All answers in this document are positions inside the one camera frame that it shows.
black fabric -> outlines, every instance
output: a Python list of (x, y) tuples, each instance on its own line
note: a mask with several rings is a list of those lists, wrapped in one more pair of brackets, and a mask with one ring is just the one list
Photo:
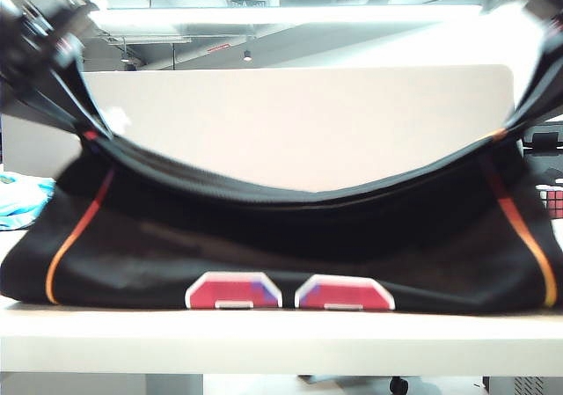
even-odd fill
[[(3, 113), (69, 130), (84, 144), (57, 180), (53, 200), (0, 266), (3, 295), (184, 308), (186, 290), (202, 274), (246, 271), (265, 272), (286, 308), (314, 274), (373, 278), (400, 311), (561, 304), (563, 253), (516, 147), (526, 128), (563, 101), (559, 18), (502, 130), (414, 171), (306, 193), (198, 170), (112, 135), (80, 75), (79, 46), (60, 49), (76, 43), (69, 35), (88, 22), (89, 9), (68, 8), (48, 35), (28, 36), (35, 30), (29, 16), (0, 16), (11, 30), (0, 34), (0, 79), (10, 87), (3, 93), (43, 116), (17, 103)], [(100, 188), (112, 176), (104, 198)]]
[(32, 231), (5, 259), (4, 295), (48, 301), (48, 265), (110, 169), (115, 175), (98, 214), (56, 270), (54, 291), (63, 304), (182, 308), (186, 289), (207, 271), (263, 271), (281, 289), (286, 308), (313, 274), (374, 278), (402, 311), (539, 307), (543, 276), (500, 208), (484, 164), (497, 170), (561, 282), (563, 254), (513, 141), (401, 186), (372, 185), (377, 189), (331, 202), (306, 201), (302, 192), (290, 202), (292, 192), (277, 190), (285, 201), (272, 203), (163, 185), (117, 161), (117, 146), (111, 152), (102, 146), (87, 143)]

desk surface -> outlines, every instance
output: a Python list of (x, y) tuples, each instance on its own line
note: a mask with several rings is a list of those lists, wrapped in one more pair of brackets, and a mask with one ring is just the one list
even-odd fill
[(0, 343), (2, 371), (563, 376), (553, 312), (93, 311), (0, 297)]

orange piping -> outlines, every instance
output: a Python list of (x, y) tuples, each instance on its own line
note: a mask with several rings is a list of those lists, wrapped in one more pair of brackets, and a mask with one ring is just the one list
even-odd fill
[(510, 197), (502, 178), (499, 173), (494, 169), (494, 166), (490, 162), (486, 162), (486, 178), (489, 185), (493, 189), (493, 192), (497, 198), (497, 202), (501, 206), (505, 217), (508, 219), (512, 228), (518, 234), (518, 237), (526, 244), (530, 249), (531, 253), (536, 258), (542, 275), (544, 276), (545, 284), (545, 307), (553, 307), (557, 301), (557, 281), (555, 279), (555, 273), (553, 272), (552, 265), (550, 264), (547, 256), (545, 255), (542, 247), (537, 243), (536, 239), (530, 232), (528, 225), (524, 221), (518, 207), (514, 203), (514, 200)]
[(94, 216), (98, 213), (99, 206), (106, 198), (107, 190), (109, 189), (112, 179), (113, 169), (107, 173), (106, 177), (102, 181), (102, 185), (100, 186), (98, 193), (96, 194), (96, 197), (91, 202), (90, 206), (88, 206), (88, 209), (84, 212), (77, 225), (74, 227), (74, 230), (72, 230), (69, 236), (62, 243), (61, 247), (57, 250), (53, 259), (51, 259), (51, 263), (49, 264), (49, 268), (47, 270), (47, 276), (45, 278), (45, 294), (47, 295), (48, 300), (53, 304), (59, 304), (53, 292), (56, 269), (59, 266), (59, 263), (61, 263), (64, 254), (71, 248)]

